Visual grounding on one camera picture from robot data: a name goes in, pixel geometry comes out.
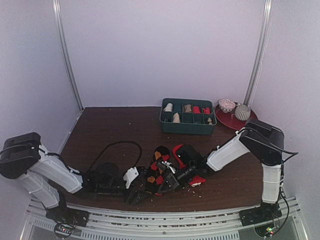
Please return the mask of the black argyle sock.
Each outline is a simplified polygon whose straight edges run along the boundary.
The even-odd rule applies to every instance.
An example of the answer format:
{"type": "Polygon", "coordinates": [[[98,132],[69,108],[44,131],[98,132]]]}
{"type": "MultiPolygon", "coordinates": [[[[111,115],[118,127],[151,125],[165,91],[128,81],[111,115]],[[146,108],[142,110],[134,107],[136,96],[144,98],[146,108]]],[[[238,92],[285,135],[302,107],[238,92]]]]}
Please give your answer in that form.
{"type": "Polygon", "coordinates": [[[152,160],[145,174],[145,188],[144,191],[152,192],[155,195],[159,186],[165,182],[165,176],[167,173],[171,173],[169,170],[162,171],[156,166],[157,161],[170,161],[170,150],[163,145],[158,146],[153,153],[152,160]]]}

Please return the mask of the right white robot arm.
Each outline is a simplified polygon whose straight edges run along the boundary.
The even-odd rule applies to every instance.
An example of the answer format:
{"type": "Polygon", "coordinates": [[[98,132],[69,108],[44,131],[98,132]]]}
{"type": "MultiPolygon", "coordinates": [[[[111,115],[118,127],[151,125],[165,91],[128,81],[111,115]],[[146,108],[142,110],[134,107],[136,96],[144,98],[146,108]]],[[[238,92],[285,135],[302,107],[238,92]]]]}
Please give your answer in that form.
{"type": "Polygon", "coordinates": [[[248,153],[262,165],[263,191],[261,204],[256,210],[259,220],[266,221],[279,211],[280,190],[284,181],[284,164],[287,159],[298,155],[284,149],[284,132],[279,128],[257,119],[250,119],[245,126],[235,132],[234,137],[217,146],[206,156],[202,156],[192,145],[178,145],[173,153],[180,160],[180,168],[175,170],[169,163],[160,161],[164,167],[163,183],[158,192],[172,192],[190,182],[194,177],[206,178],[222,170],[226,165],[248,153]]]}

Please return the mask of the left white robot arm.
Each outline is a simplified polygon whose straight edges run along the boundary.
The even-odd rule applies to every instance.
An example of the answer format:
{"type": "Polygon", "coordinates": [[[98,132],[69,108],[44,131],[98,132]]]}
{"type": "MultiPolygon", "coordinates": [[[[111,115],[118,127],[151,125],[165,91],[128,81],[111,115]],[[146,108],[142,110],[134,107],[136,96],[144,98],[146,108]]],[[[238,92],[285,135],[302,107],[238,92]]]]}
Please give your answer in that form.
{"type": "Polygon", "coordinates": [[[78,198],[95,195],[122,196],[124,201],[136,205],[150,196],[135,181],[144,178],[146,169],[133,166],[123,175],[112,162],[96,165],[95,159],[85,172],[67,165],[60,154],[50,152],[41,143],[36,132],[8,138],[0,152],[0,174],[20,182],[35,196],[46,210],[48,218],[67,222],[72,210],[67,207],[65,196],[49,184],[52,181],[78,198]]]}

